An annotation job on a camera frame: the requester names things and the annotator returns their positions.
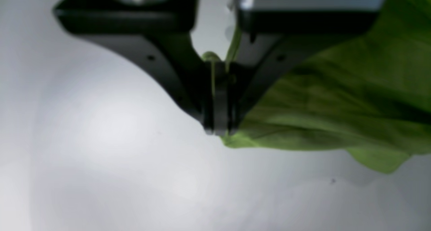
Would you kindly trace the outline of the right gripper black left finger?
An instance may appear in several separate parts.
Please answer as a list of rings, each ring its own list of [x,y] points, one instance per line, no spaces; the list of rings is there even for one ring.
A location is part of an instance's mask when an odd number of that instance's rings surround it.
[[[190,35],[197,4],[198,0],[168,0],[137,7],[114,0],[61,0],[53,14],[70,35],[146,72],[213,135],[211,65],[195,51]]]

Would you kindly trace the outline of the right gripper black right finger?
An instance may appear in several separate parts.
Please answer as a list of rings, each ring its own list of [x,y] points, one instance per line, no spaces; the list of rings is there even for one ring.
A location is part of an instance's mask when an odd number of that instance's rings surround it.
[[[234,134],[274,82],[321,50],[366,32],[384,0],[232,0],[232,56],[215,64],[216,135]]]

